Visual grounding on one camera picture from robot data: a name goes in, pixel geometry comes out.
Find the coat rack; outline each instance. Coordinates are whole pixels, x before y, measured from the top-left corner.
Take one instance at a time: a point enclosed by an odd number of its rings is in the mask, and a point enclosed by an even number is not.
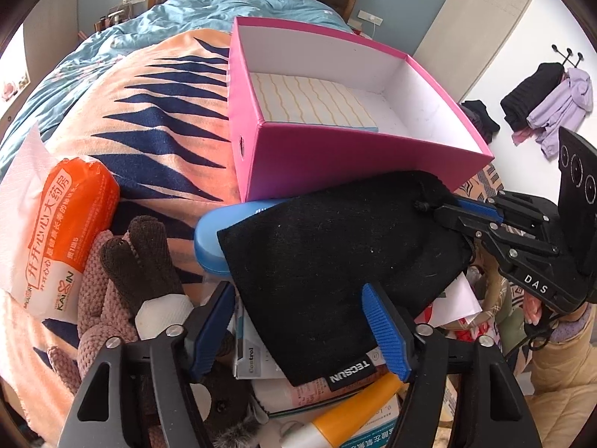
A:
[[[564,65],[566,62],[570,62],[570,65],[573,65],[573,66],[574,66],[574,68],[577,68],[577,67],[578,67],[578,64],[580,64],[580,61],[583,61],[583,60],[584,60],[584,55],[583,55],[581,52],[579,52],[579,53],[578,53],[578,62],[576,62],[576,64],[572,64],[572,61],[570,60],[570,57],[572,57],[572,56],[574,55],[574,52],[572,52],[572,49],[571,49],[570,47],[568,47],[568,48],[566,49],[566,52],[568,52],[568,55],[563,55],[563,53],[562,53],[562,52],[560,52],[560,51],[557,49],[557,45],[556,45],[556,44],[553,44],[553,45],[551,46],[551,48],[553,49],[553,51],[554,51],[554,52],[557,52],[557,53],[559,53],[559,55],[561,55],[561,56],[564,58],[564,61],[562,62],[562,65]]]

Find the beige wardrobe door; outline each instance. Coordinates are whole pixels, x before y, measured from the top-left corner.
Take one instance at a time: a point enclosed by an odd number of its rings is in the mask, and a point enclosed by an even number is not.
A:
[[[414,54],[456,101],[506,41],[530,0],[446,0]]]

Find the bed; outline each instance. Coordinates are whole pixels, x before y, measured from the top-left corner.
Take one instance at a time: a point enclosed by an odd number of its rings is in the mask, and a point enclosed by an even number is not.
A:
[[[185,290],[202,301],[211,292],[202,287],[193,228],[210,209],[240,201],[226,102],[232,19],[273,16],[350,31],[354,1],[149,0],[146,13],[93,35],[43,80],[3,139],[0,177],[33,124],[51,152],[98,158],[121,188],[114,234],[137,215],[163,221]],[[501,188],[486,167],[460,193],[477,199]],[[0,293],[0,376],[30,427],[55,446],[72,395],[46,350],[76,358],[76,326],[35,321]]]

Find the person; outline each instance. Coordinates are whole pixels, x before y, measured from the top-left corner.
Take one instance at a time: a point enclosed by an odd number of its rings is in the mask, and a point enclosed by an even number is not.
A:
[[[597,446],[597,348],[590,344],[596,305],[562,317],[550,342],[533,352],[526,398],[543,448]],[[541,301],[526,294],[525,319],[537,323]]]

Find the silver bolt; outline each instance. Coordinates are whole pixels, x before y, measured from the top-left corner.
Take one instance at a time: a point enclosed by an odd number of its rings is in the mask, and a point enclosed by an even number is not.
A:
[[[479,337],[479,343],[483,347],[493,347],[496,344],[493,341],[493,339],[491,337],[489,337],[489,335],[482,335],[481,337]]]
[[[417,333],[423,337],[429,337],[434,332],[434,328],[426,323],[417,325]]]
[[[183,332],[184,328],[182,325],[171,325],[166,329],[166,335],[168,337],[178,337]]]
[[[115,349],[121,343],[122,341],[118,337],[110,337],[108,340],[106,340],[106,347],[109,349]]]

